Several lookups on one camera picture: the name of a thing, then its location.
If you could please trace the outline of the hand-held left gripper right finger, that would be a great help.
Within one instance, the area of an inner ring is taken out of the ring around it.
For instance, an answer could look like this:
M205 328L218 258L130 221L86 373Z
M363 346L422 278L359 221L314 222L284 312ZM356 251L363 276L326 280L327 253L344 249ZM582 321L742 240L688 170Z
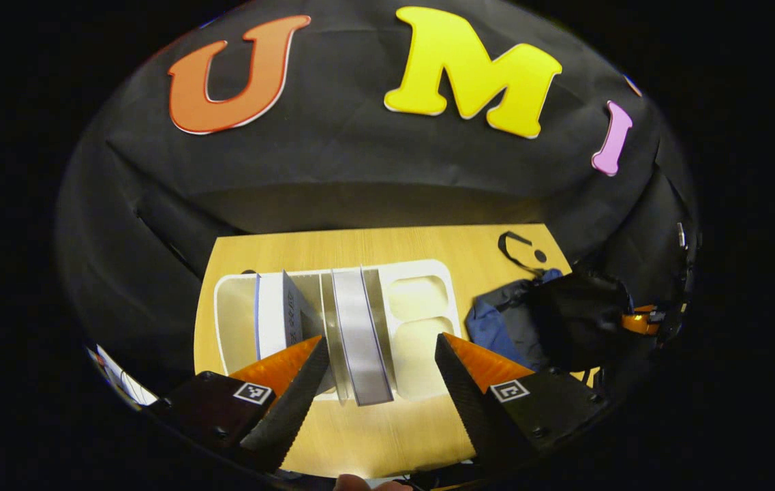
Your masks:
M435 363L488 473L534 466L580 441L611 402L559 369L533 371L443 332Z

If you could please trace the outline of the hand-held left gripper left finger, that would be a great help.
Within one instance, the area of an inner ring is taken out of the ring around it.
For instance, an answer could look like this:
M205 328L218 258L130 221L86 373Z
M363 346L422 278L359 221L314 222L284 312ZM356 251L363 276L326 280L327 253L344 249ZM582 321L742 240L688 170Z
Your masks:
M188 443L259 472L284 463L306 419L330 354L306 339L229 376L202 371L151 405L151 417Z

